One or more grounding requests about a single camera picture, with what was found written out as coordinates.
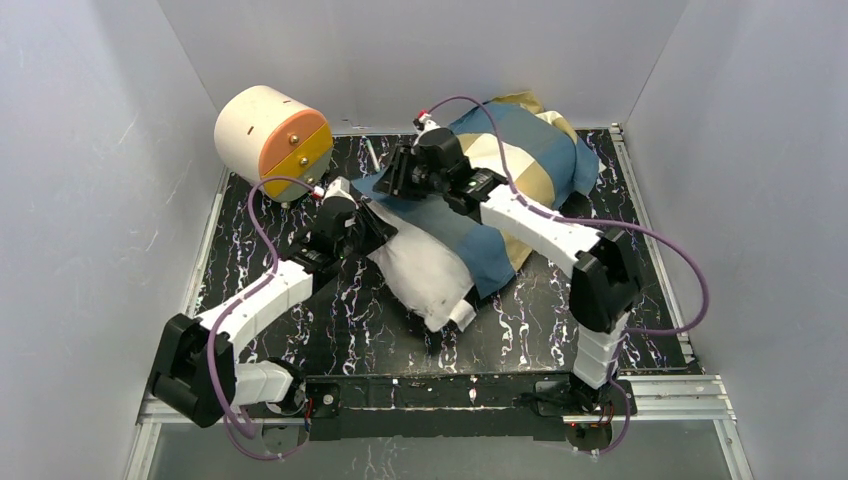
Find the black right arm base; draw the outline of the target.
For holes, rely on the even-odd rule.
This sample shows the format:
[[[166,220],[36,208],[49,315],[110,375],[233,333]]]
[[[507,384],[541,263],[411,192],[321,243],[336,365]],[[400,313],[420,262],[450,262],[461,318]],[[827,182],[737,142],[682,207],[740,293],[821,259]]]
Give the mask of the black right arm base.
[[[630,382],[613,376],[593,389],[572,373],[561,380],[536,382],[531,390],[518,394],[513,404],[540,417],[564,419],[571,448],[593,456],[615,449],[638,412]]]

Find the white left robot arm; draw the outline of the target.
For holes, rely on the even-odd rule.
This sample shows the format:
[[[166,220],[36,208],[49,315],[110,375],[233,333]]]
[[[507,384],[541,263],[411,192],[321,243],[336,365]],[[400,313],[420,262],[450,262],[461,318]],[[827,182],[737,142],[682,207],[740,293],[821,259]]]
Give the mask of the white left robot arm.
[[[295,366],[282,360],[242,363],[241,352],[335,280],[345,259],[367,256],[398,233],[344,177],[307,192],[319,201],[312,221],[286,249],[269,248],[272,262],[262,276],[218,306],[196,317],[176,314],[164,326],[147,389],[201,428],[225,420],[252,438],[256,426],[247,406],[294,401],[303,383]]]

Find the blue beige white pillowcase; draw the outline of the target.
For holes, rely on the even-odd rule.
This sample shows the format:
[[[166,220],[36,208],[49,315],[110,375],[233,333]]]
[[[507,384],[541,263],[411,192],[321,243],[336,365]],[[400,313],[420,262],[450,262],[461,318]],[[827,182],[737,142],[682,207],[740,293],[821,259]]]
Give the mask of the blue beige white pillowcase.
[[[416,127],[380,173],[352,183],[396,229],[371,259],[407,308],[487,297],[534,249],[568,266],[593,247],[593,230],[557,232],[550,217],[593,190],[599,158],[532,92],[496,97],[447,126],[423,113]]]

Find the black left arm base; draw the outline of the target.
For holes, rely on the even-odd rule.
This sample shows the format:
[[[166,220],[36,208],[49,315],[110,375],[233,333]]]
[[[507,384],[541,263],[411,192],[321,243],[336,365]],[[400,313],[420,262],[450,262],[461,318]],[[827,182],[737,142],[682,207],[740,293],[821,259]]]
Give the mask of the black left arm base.
[[[310,440],[314,418],[338,415],[340,390],[335,384],[295,383],[281,402],[259,402],[246,407],[259,424],[259,439],[268,454],[289,454]]]

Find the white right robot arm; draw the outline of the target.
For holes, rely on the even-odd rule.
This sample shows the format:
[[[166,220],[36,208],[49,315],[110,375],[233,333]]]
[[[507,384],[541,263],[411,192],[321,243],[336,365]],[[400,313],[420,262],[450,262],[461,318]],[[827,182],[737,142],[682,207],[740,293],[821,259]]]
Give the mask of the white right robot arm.
[[[457,135],[444,127],[396,147],[374,189],[410,201],[439,196],[457,214],[502,230],[552,261],[570,279],[569,310],[579,324],[570,390],[596,400],[609,389],[642,290],[625,232],[601,232],[526,199],[504,172],[473,166]]]

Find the white pillow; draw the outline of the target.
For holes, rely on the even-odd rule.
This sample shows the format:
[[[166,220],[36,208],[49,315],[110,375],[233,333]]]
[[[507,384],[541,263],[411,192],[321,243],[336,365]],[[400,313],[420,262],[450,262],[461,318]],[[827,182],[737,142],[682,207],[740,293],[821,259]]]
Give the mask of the white pillow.
[[[435,237],[372,200],[368,208],[397,229],[384,245],[368,255],[392,294],[424,320],[431,332],[449,324],[464,331],[476,317],[466,300],[474,286],[462,260]]]

